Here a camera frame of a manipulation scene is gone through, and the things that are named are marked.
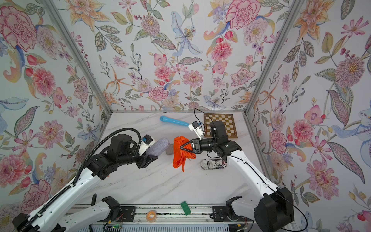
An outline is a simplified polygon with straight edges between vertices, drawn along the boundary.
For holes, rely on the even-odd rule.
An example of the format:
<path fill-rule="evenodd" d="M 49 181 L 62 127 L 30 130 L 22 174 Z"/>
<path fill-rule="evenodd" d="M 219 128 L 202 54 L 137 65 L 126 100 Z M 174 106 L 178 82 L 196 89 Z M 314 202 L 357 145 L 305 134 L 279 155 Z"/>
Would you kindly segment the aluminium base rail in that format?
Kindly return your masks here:
<path fill-rule="evenodd" d="M 180 204 L 139 204 L 139 205 L 121 205 L 123 210 L 123 219 L 119 219 L 120 224 L 245 224 L 252 223 L 251 219 L 244 217 L 236 220 L 230 220 L 223 216 L 221 210 L 224 204 L 188 204 L 191 209 L 191 215 L 186 216 Z M 150 210 L 157 212 L 155 222 L 148 222 L 146 214 Z"/>

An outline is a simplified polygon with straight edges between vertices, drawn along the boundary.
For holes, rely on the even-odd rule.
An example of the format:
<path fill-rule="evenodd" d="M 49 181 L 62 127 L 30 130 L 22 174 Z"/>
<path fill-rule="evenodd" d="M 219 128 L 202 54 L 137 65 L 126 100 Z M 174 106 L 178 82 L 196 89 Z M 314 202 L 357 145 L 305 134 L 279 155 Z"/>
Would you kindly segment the orange fluffy cloth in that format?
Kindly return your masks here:
<path fill-rule="evenodd" d="M 184 151 L 181 149 L 181 145 L 184 145 L 187 142 L 189 142 L 189 140 L 183 136 L 179 136 L 174 139 L 173 167 L 176 169 L 181 166 L 183 172 L 185 171 L 186 160 L 187 159 L 194 160 L 196 158 L 196 155 L 194 153 Z"/>

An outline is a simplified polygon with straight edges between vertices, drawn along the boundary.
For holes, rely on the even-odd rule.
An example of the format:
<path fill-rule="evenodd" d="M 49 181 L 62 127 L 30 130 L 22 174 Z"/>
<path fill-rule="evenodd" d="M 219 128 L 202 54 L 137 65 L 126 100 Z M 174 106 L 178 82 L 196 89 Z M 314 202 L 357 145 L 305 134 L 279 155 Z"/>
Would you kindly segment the blue cylindrical case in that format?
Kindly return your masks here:
<path fill-rule="evenodd" d="M 175 124 L 175 125 L 185 126 L 185 127 L 189 126 L 189 123 L 187 123 L 187 122 L 177 120 L 177 119 L 172 119 L 172 118 L 169 118 L 167 116 L 161 116 L 160 121 Z"/>

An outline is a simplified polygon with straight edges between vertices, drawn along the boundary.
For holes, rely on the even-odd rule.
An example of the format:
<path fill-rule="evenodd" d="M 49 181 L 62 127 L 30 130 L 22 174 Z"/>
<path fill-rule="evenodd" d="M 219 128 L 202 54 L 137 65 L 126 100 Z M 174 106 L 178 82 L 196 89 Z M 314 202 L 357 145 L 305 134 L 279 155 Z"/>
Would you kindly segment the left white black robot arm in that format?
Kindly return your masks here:
<path fill-rule="evenodd" d="M 104 142 L 107 140 L 111 141 L 110 146 L 100 153 L 94 148 L 75 178 L 50 200 L 28 214 L 16 216 L 13 219 L 16 231 L 77 232 L 95 222 L 119 218 L 123 214 L 121 204 L 111 196 L 72 215 L 67 212 L 120 166 L 135 164 L 139 169 L 146 168 L 168 148 L 169 141 L 155 141 L 146 135 L 135 142 L 127 134 L 110 135 L 103 139 Z"/>

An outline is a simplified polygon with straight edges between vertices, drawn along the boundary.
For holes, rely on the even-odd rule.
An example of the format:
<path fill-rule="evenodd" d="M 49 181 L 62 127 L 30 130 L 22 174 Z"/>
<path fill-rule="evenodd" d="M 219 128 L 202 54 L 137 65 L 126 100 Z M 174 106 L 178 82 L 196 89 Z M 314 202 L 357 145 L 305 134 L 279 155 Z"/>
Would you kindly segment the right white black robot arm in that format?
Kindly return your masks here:
<path fill-rule="evenodd" d="M 182 136 L 174 140 L 174 157 L 189 158 L 203 152 L 215 152 L 228 167 L 235 168 L 247 182 L 252 193 L 226 201 L 220 216 L 229 220 L 245 217 L 253 220 L 263 232 L 276 232 L 295 219 L 290 191 L 271 182 L 250 162 L 242 148 L 228 138 L 225 126 L 216 121 L 210 124 L 211 136 L 202 137 L 197 122 L 189 125 L 198 137 L 188 140 Z"/>

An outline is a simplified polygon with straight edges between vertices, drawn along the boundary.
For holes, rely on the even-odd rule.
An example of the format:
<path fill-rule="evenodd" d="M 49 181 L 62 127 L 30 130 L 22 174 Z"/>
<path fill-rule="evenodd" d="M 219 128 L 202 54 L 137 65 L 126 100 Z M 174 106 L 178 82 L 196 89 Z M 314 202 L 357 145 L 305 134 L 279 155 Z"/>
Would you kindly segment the grey beige eyeglass case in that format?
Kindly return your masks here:
<path fill-rule="evenodd" d="M 174 144 L 170 144 L 166 150 L 165 150 L 166 155 L 173 155 L 174 154 Z"/>

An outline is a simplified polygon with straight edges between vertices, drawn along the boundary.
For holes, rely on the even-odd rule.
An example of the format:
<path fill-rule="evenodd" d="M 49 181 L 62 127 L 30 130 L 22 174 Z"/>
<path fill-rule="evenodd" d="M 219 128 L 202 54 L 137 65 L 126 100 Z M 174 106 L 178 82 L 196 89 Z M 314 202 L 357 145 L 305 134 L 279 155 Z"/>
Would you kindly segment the purple eyeglass case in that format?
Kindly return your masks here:
<path fill-rule="evenodd" d="M 169 145 L 170 142 L 167 138 L 161 138 L 158 141 L 156 141 L 150 148 L 147 149 L 146 155 L 158 157 L 166 151 Z"/>

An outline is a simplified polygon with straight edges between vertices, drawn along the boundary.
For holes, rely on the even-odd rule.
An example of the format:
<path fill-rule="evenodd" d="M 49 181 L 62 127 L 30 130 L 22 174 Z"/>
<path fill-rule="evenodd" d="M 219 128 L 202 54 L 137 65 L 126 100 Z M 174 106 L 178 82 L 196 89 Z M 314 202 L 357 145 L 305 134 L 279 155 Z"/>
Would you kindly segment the orange tape roll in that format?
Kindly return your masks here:
<path fill-rule="evenodd" d="M 146 214 L 146 220 L 150 223 L 155 222 L 157 219 L 157 212 L 155 210 L 150 210 Z"/>

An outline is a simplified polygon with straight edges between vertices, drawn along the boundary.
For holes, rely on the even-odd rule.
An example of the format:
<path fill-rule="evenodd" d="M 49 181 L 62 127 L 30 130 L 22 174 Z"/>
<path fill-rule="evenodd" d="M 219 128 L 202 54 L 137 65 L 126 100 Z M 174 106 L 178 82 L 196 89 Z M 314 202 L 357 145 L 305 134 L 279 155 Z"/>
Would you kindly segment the green plastic block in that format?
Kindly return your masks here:
<path fill-rule="evenodd" d="M 186 216 L 191 215 L 191 209 L 190 209 L 190 207 L 188 206 L 188 204 L 187 204 L 186 201 L 183 201 L 183 202 L 180 204 L 180 206 L 181 206 L 181 208 L 182 208 L 182 210 L 183 210 L 183 212 L 184 212 L 184 214 L 185 214 Z"/>

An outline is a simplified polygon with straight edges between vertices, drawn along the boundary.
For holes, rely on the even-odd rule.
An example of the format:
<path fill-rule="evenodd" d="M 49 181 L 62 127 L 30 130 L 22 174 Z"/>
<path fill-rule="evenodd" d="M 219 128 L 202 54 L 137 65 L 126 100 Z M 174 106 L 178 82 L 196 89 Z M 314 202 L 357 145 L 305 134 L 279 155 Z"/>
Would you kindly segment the wooden chessboard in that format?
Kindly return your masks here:
<path fill-rule="evenodd" d="M 233 114 L 204 114 L 204 125 L 205 125 L 205 137 L 211 138 L 211 128 L 210 123 L 212 121 L 220 121 L 224 124 L 228 138 L 237 139 L 237 127 L 235 126 L 235 121 Z"/>

